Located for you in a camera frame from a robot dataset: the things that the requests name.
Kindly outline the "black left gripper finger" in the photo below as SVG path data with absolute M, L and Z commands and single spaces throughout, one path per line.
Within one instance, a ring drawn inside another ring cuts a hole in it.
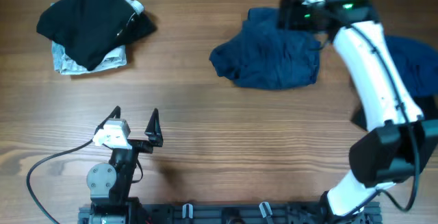
M 120 113 L 121 113 L 121 108 L 120 106 L 116 106 L 112 112 L 96 127 L 95 129 L 95 134 L 100 130 L 103 129 L 104 124 L 109 120 L 109 119 L 119 119 L 120 118 Z
M 145 135 L 154 147 L 162 147 L 164 138 L 159 123 L 159 110 L 155 108 L 145 129 Z

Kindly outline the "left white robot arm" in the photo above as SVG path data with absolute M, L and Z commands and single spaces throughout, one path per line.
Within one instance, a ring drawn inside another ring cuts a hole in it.
M 91 205 L 78 215 L 82 224 L 128 224 L 152 223 L 152 218 L 137 197 L 130 197 L 131 185 L 136 183 L 133 175 L 140 168 L 138 156 L 152 154 L 155 147 L 162 147 L 164 138 L 159 124 L 159 110 L 152 112 L 144 131 L 146 140 L 131 139 L 131 130 L 125 119 L 120 117 L 121 108 L 98 125 L 92 141 L 96 146 L 111 150 L 107 163 L 93 166 L 86 178 L 90 189 Z

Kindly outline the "dark blue shorts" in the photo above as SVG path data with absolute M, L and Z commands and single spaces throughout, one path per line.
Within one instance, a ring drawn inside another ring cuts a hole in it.
M 309 32 L 279 29 L 277 8 L 251 8 L 240 32 L 217 46 L 209 61 L 236 86 L 286 90 L 315 84 L 321 43 Z

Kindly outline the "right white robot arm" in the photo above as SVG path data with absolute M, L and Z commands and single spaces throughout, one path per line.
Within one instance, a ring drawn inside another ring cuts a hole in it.
M 321 223 L 349 221 L 378 195 L 411 179 L 408 212 L 420 174 L 437 146 L 437 122 L 426 120 L 405 87 L 370 0 L 281 0 L 278 26 L 325 33 L 344 61 L 359 94 L 366 135 L 351 146 L 350 169 L 323 193 Z

